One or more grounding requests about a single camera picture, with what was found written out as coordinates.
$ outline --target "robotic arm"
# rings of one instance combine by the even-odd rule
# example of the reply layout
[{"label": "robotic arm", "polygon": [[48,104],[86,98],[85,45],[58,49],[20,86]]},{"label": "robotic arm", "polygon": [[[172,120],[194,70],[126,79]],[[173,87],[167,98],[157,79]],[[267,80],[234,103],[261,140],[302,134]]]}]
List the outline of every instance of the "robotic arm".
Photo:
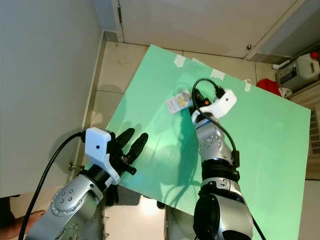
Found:
[{"label": "robotic arm", "polygon": [[32,227],[27,240],[77,240],[80,229],[93,218],[104,192],[117,185],[124,172],[134,175],[130,166],[143,151],[148,134],[143,133],[124,154],[122,148],[135,130],[127,129],[117,138],[113,132],[96,127],[85,131],[85,154],[92,166],[79,175],[52,198],[49,210]]},{"label": "robotic arm", "polygon": [[[211,82],[215,87],[213,103],[204,98],[196,85]],[[202,183],[194,209],[193,229],[199,240],[251,240],[253,218],[240,191],[239,152],[228,132],[218,123],[237,102],[231,90],[224,91],[210,79],[198,80],[192,89],[192,123],[199,142]],[[225,142],[225,134],[233,150]]]}]

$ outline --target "door hinge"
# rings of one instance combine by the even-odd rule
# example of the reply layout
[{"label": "door hinge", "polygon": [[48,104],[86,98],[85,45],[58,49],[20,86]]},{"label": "door hinge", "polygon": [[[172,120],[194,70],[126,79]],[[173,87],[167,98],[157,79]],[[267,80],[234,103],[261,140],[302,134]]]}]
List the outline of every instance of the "door hinge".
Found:
[{"label": "door hinge", "polygon": [[119,22],[122,24],[122,16],[121,16],[121,7],[118,5],[118,16],[119,16]]}]

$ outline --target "white plastic container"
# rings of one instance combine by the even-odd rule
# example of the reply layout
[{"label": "white plastic container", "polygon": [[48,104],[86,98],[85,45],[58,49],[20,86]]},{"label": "white plastic container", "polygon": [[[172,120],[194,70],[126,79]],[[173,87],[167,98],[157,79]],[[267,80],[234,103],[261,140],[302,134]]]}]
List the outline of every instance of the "white plastic container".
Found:
[{"label": "white plastic container", "polygon": [[320,74],[316,52],[299,56],[295,61],[275,73],[277,83],[281,88],[296,91],[311,82],[317,81]]}]

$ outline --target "black cable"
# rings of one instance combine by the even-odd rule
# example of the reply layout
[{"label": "black cable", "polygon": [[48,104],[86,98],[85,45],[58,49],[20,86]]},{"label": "black cable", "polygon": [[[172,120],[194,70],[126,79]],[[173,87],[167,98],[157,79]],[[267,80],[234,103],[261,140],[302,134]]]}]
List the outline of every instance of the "black cable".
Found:
[{"label": "black cable", "polygon": [[29,207],[25,213],[25,216],[24,216],[24,219],[23,219],[23,222],[22,222],[22,226],[21,226],[21,229],[20,229],[20,233],[19,233],[19,238],[18,240],[23,240],[24,239],[24,235],[25,235],[25,231],[26,231],[26,227],[27,227],[27,224],[28,224],[28,220],[29,220],[29,217],[31,215],[31,212],[35,206],[35,203],[36,203],[36,200],[38,198],[38,195],[40,193],[40,190],[42,188],[42,185],[44,184],[45,182],[45,179],[47,177],[47,174],[52,166],[52,164],[54,163],[55,159],[57,158],[58,154],[61,152],[61,150],[67,145],[68,142],[70,142],[72,139],[76,138],[76,137],[82,137],[84,134],[84,132],[78,132],[78,133],[75,133],[73,135],[71,135],[70,137],[68,137],[59,147],[58,149],[55,151],[55,153],[52,155],[50,161],[48,162],[47,166],[45,167],[45,170],[40,178],[40,181],[38,183],[38,186],[36,187],[36,190],[34,192],[34,195],[32,197],[32,200],[29,204]]},{"label": "black cable", "polygon": [[258,231],[261,239],[262,240],[267,240],[266,237],[264,236],[264,234],[262,233],[260,227],[258,226],[258,223],[256,222],[254,216],[251,215],[251,217],[252,217],[252,220],[253,220],[253,225],[255,226],[255,229]]},{"label": "black cable", "polygon": [[222,87],[218,86],[217,84],[214,83],[214,81],[208,79],[208,78],[201,78],[199,80],[197,80],[193,87],[192,87],[192,93],[191,93],[191,98],[192,98],[192,101],[193,101],[193,105],[195,106],[195,108],[198,110],[198,112],[206,119],[208,119],[210,122],[212,122],[214,125],[216,125],[219,129],[221,129],[221,131],[223,131],[225,133],[225,135],[228,137],[231,145],[232,145],[232,159],[235,160],[235,154],[237,152],[237,149],[236,149],[236,145],[235,145],[235,142],[234,140],[232,139],[231,135],[228,133],[228,131],[223,127],[221,126],[217,121],[213,120],[211,117],[205,115],[199,108],[199,106],[197,105],[197,101],[196,101],[196,97],[195,97],[195,90],[196,90],[196,86],[199,82],[201,81],[207,81],[209,83],[211,83],[213,86],[214,86],[214,89],[215,89],[215,92],[216,92],[216,96],[218,98],[221,98],[222,95],[224,94],[224,90]]}]

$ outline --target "green board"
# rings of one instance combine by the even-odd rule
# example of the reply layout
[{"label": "green board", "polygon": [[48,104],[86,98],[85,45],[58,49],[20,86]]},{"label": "green board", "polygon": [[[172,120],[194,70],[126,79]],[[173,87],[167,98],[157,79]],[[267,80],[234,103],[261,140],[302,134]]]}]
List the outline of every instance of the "green board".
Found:
[{"label": "green board", "polygon": [[[137,173],[124,174],[120,185],[193,215],[198,200],[201,160],[188,109],[174,115],[165,101],[209,78],[212,68],[151,45],[107,129],[129,127],[135,137],[149,134]],[[223,81],[237,103],[220,119],[240,151],[240,187],[249,209],[269,240],[298,239],[309,143],[310,110],[229,75]],[[205,97],[211,85],[200,83]],[[255,231],[254,240],[260,239]]]}]

